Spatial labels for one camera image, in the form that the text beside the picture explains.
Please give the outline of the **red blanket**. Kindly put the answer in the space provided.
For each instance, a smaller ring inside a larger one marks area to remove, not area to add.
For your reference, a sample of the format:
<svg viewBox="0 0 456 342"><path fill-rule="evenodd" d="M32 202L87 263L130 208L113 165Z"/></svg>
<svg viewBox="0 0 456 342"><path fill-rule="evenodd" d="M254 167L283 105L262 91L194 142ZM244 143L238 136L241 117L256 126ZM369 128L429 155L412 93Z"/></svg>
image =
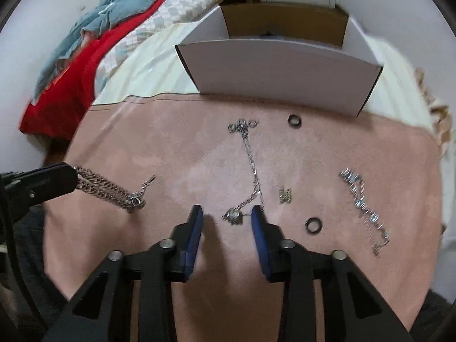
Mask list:
<svg viewBox="0 0 456 342"><path fill-rule="evenodd" d="M94 100L93 82L104 50L109 50L143 23L165 0L157 0L144 13L134 15L99 37L83 35L81 45L63 62L63 70L41 93L37 103L25 108L19 130L69 140Z"/></svg>

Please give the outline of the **checkered bed sheet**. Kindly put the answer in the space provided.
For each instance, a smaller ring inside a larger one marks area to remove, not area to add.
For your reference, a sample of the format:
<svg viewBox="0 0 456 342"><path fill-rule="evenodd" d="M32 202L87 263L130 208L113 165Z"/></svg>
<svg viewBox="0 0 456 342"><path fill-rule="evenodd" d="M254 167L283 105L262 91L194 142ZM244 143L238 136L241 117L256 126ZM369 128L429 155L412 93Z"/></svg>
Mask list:
<svg viewBox="0 0 456 342"><path fill-rule="evenodd" d="M200 19L223 0L165 0L143 23L104 50L98 65L93 90L97 97L123 62L146 39L174 23L190 23Z"/></svg>

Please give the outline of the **blue-grey quilt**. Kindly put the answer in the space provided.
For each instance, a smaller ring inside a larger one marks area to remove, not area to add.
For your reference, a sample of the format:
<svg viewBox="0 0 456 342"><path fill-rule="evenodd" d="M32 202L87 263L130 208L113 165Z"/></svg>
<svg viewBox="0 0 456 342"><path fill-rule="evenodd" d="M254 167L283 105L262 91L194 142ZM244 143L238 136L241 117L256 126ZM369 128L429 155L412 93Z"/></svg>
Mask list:
<svg viewBox="0 0 456 342"><path fill-rule="evenodd" d="M99 4L81 17L69 33L55 48L39 73L32 103L38 102L41 93L63 70L63 62L68 60L81 45L83 35L91 33L95 37L119 25L134 15L146 12L157 0L101 0Z"/></svg>

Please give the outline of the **checkered brown cloth pile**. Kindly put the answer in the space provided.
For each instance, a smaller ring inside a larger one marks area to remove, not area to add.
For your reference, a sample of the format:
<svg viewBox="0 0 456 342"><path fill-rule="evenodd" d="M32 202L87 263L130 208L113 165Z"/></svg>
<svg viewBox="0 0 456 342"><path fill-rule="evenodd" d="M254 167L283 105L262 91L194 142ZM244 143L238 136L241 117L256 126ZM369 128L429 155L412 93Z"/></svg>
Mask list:
<svg viewBox="0 0 456 342"><path fill-rule="evenodd" d="M431 115L433 131L436 134L437 144L440 147L441 156L443 157L453 142L450 107L440 98L433 95L431 88L425 83L425 72L423 69L416 68L414 76L421 96L426 103L427 110Z"/></svg>

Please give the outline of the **small silver earring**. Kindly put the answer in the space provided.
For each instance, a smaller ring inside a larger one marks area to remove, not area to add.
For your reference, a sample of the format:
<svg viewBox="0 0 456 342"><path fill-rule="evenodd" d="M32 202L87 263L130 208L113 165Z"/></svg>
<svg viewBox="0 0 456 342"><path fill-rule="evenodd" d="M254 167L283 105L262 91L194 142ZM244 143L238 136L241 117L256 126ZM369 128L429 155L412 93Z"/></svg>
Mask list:
<svg viewBox="0 0 456 342"><path fill-rule="evenodd" d="M279 190L279 203L283 204L291 204L292 201L292 192L290 188L281 188Z"/></svg>

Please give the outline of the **white cardboard box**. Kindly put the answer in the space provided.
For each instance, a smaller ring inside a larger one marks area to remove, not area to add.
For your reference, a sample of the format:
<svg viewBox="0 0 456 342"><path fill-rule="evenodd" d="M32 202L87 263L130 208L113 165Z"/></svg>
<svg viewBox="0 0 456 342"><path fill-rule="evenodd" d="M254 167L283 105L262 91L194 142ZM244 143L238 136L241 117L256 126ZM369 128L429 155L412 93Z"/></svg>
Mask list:
<svg viewBox="0 0 456 342"><path fill-rule="evenodd" d="M176 45L200 94L295 103L357 117L383 70L355 19L297 3L222 5Z"/></svg>

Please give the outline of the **pink and striped cloth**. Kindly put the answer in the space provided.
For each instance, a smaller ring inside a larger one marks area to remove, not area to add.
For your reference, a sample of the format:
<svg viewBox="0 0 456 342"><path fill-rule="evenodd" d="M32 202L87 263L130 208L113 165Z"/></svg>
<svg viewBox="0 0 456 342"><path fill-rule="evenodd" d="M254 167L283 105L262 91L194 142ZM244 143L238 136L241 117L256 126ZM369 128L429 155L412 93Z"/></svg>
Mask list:
<svg viewBox="0 0 456 342"><path fill-rule="evenodd" d="M442 217L441 152L412 63L369 37L384 68L356 118L199 97L175 51L191 30L176 24L143 41L66 155L130 191L151 179L145 207L127 213L82 192L48 203L47 276L71 298L109 252L147 250L200 205L195 271L172 288L178 339L275 341L282 287L260 271L251 225L222 219L259 180L269 221L309 250L344 250L411 327L431 285ZM279 203L281 188L291 189L291 204Z"/></svg>

